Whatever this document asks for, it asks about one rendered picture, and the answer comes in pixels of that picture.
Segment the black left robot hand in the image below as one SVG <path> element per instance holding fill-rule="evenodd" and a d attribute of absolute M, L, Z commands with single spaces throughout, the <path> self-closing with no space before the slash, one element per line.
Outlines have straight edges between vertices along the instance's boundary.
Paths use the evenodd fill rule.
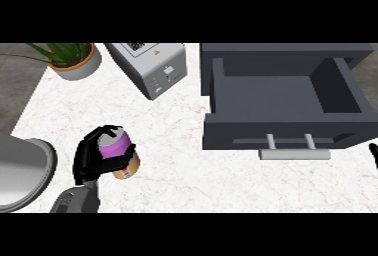
<path fill-rule="evenodd" d="M 102 174 L 112 173 L 128 166 L 133 153 L 136 152 L 136 144 L 131 142 L 122 155 L 103 159 L 97 147 L 97 139 L 102 134 L 115 136 L 112 129 L 121 128 L 115 125 L 99 126 L 82 138 L 78 143 L 72 174 L 77 185 L 82 185 L 88 181 L 96 181 Z"/>

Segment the purple and orange can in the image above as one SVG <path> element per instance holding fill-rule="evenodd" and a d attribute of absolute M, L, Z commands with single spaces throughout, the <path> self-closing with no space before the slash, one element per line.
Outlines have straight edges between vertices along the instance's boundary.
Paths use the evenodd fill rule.
<path fill-rule="evenodd" d="M 127 132 L 121 128 L 112 129 L 112 132 L 115 133 L 115 136 L 102 134 L 97 139 L 97 147 L 103 159 L 122 155 L 128 146 L 131 145 L 131 140 Z M 128 166 L 124 169 L 112 172 L 113 177 L 116 179 L 130 178 L 136 174 L 139 166 L 139 155 L 137 153 L 133 153 Z"/>

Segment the dark grey drawer front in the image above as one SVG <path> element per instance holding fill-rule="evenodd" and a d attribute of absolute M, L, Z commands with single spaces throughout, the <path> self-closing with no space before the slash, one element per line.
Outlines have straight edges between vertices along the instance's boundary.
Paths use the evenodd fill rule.
<path fill-rule="evenodd" d="M 378 138 L 378 113 L 325 113 L 273 116 L 208 114 L 204 121 L 205 150 L 267 149 L 271 134 L 277 149 L 304 149 L 310 134 L 320 149 L 345 149 Z"/>

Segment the dark grey open drawer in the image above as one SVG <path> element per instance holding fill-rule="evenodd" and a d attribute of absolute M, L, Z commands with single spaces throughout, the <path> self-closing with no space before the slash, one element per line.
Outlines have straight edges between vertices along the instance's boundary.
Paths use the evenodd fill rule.
<path fill-rule="evenodd" d="M 211 82 L 208 114 L 376 113 L 339 58 L 323 60 L 307 76 L 227 76 L 223 60 L 214 59 Z"/>

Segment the large grey round pot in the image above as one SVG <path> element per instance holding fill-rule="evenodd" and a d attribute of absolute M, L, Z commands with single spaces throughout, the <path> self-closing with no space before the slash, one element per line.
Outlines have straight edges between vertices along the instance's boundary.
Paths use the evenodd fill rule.
<path fill-rule="evenodd" d="M 0 213 L 31 204 L 51 181 L 57 154 L 41 139 L 19 139 L 0 133 Z"/>

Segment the green potted plant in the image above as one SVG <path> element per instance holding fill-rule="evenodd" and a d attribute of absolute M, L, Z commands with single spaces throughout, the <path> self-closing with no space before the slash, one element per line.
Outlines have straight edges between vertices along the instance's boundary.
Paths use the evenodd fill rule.
<path fill-rule="evenodd" d="M 35 43 L 28 43 L 28 46 L 44 58 L 31 58 L 25 55 L 22 58 L 44 62 L 59 77 L 68 81 L 87 78 L 100 66 L 102 55 L 93 43 L 47 43 L 47 49 Z"/>

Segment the grey toaster appliance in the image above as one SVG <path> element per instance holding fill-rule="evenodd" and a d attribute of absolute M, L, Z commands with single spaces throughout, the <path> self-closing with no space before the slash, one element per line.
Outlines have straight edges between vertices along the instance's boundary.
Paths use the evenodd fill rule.
<path fill-rule="evenodd" d="M 183 43 L 106 43 L 111 57 L 149 100 L 187 75 Z"/>

